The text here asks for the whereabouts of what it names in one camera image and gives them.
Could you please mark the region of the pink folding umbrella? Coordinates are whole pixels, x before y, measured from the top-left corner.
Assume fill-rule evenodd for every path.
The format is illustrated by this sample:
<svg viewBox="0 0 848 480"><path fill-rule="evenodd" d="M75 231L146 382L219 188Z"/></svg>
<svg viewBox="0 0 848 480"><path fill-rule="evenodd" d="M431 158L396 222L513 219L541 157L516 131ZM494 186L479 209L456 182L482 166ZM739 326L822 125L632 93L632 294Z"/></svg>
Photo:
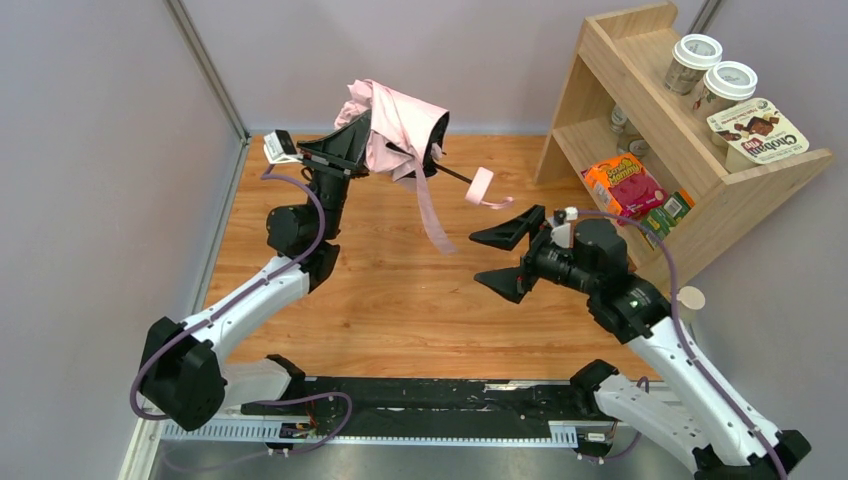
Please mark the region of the pink folding umbrella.
<svg viewBox="0 0 848 480"><path fill-rule="evenodd" d="M365 165L370 172L388 174L393 182L413 192L424 231L440 253L456 252L437 216L425 174L425 163L444 155L444 131L450 112L440 106L394 90L375 80L355 80L348 85L347 100L334 127L351 124L370 113Z"/></svg>

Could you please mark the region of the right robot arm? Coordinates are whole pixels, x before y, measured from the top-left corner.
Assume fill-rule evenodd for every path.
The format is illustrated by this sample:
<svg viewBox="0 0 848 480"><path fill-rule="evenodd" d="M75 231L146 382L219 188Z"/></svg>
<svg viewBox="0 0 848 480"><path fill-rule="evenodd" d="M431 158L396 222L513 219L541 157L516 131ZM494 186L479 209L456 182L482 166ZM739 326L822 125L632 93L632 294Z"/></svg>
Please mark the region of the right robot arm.
<svg viewBox="0 0 848 480"><path fill-rule="evenodd" d="M683 325L678 281L662 293L633 272L619 222L607 212L533 206L471 235L505 251L529 243L517 266L483 271L475 280L516 304L541 280L584 294L593 320L658 373L681 408L652 397L603 360L579 370L572 384L594 412L630 425L694 478L787 478L810 453L809 441L767 419L713 365Z"/></svg>

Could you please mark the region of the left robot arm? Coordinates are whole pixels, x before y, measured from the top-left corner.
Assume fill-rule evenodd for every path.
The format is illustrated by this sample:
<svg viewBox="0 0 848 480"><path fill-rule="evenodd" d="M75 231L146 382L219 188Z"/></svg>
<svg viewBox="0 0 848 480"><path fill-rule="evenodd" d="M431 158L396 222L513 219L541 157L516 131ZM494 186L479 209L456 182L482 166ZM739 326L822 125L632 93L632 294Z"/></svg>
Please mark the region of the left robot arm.
<svg viewBox="0 0 848 480"><path fill-rule="evenodd" d="M309 180L284 176L305 202L270 211L267 243L274 256L222 300L183 320L163 317L148 330L130 393L136 415L171 420L186 431L220 410L283 399L294 370L280 356L231 364L234 349L277 312L306 297L329 278L340 253L340 232L350 182L365 177L371 113L356 114L317 140L300 141Z"/></svg>

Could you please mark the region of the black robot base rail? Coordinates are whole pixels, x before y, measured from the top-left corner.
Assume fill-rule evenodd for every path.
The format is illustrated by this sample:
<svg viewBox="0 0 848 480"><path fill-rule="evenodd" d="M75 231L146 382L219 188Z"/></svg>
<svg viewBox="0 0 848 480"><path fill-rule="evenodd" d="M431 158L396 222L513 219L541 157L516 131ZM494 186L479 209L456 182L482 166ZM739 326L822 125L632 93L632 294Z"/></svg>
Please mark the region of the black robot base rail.
<svg viewBox="0 0 848 480"><path fill-rule="evenodd" d="M615 456L634 434L595 412L566 380L306 377L284 400L303 405L243 405L185 431L168 422L168 440L263 443L274 450L332 445L571 448Z"/></svg>

